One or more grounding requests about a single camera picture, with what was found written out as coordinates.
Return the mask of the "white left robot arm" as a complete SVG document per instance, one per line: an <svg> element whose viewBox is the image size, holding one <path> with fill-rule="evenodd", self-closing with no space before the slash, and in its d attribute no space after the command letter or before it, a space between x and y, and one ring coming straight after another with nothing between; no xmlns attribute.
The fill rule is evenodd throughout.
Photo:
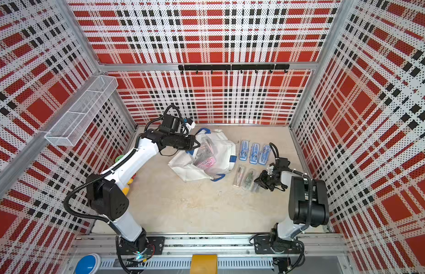
<svg viewBox="0 0 425 274"><path fill-rule="evenodd" d="M192 151L200 147L195 135L181 135L149 129L137 137L135 146L128 155L108 168L103 174L91 175L87 182L67 194L63 206L73 216L84 219L100 220L107 223L118 236L128 242L140 238L143 228L130 214L129 199L122 192L128 181L152 157L166 147L181 151ZM77 192L87 190L87 199L97 215L86 215L71 208L69 201Z"/></svg>

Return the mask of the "pink compass set case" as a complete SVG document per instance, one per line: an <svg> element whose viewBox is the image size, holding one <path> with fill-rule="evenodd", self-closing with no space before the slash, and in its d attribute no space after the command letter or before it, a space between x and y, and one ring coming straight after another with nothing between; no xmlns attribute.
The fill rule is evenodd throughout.
<svg viewBox="0 0 425 274"><path fill-rule="evenodd" d="M212 167L215 164L216 164L216 159L213 156L210 156L208 158L198 158L194 162L194 165L201 170L209 169L210 167Z"/></svg>

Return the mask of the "blue compass set case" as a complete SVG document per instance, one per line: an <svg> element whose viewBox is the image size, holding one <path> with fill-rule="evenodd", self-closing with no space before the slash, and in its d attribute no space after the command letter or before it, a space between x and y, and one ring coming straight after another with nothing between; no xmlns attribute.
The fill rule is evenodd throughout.
<svg viewBox="0 0 425 274"><path fill-rule="evenodd" d="M240 161L247 161L249 155L250 155L250 141L249 140L241 140L239 160Z"/></svg>
<svg viewBox="0 0 425 274"><path fill-rule="evenodd" d="M260 154L260 144L259 143L253 143L252 146L251 146L249 162L251 164L258 164L259 154Z"/></svg>
<svg viewBox="0 0 425 274"><path fill-rule="evenodd" d="M263 145L262 148L260 149L258 163L261 165L266 165L269 160L270 152L271 152L270 145L269 144Z"/></svg>

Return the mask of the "clear green compass case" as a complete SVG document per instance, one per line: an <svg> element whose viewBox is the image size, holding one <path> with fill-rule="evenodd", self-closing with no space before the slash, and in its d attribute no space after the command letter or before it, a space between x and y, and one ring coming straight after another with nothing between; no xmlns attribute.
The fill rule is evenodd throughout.
<svg viewBox="0 0 425 274"><path fill-rule="evenodd" d="M242 183L242 188L244 190L250 191L252 189L255 173L256 173L256 171L254 169L248 170L246 176L244 177L244 181Z"/></svg>

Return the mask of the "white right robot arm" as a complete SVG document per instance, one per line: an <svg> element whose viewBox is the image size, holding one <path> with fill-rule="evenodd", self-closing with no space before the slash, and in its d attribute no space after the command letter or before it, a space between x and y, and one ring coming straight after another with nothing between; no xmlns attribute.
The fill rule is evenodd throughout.
<svg viewBox="0 0 425 274"><path fill-rule="evenodd" d="M297 170L283 169L262 171L254 182L265 190L289 192L289 217L271 229L271 243L294 241L308 228L328 223L330 213L324 181Z"/></svg>

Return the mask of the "white canvas bag blue handles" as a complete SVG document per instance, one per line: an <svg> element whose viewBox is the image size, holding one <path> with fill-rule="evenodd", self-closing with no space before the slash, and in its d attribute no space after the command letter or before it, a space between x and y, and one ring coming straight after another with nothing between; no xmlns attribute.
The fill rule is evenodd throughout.
<svg viewBox="0 0 425 274"><path fill-rule="evenodd" d="M232 172L236 163L236 144L222 130L201 128L195 135L199 148L180 151L168 166L184 182L209 179L217 182Z"/></svg>

